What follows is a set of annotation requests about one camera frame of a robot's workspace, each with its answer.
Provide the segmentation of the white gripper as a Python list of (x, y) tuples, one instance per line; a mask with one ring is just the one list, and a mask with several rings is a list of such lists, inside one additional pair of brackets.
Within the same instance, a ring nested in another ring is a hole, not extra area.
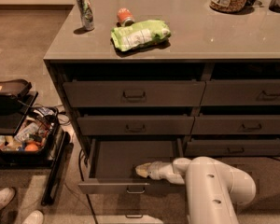
[(155, 161), (144, 163), (135, 167), (135, 171), (143, 178), (154, 180), (170, 180), (174, 176), (173, 166), (170, 162)]

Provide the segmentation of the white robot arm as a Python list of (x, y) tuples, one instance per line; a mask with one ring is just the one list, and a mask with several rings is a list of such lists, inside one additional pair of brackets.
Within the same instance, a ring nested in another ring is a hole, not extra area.
[(239, 224), (233, 206), (249, 204), (256, 196), (253, 178), (240, 169), (208, 157), (138, 165), (138, 175), (184, 184), (189, 224)]

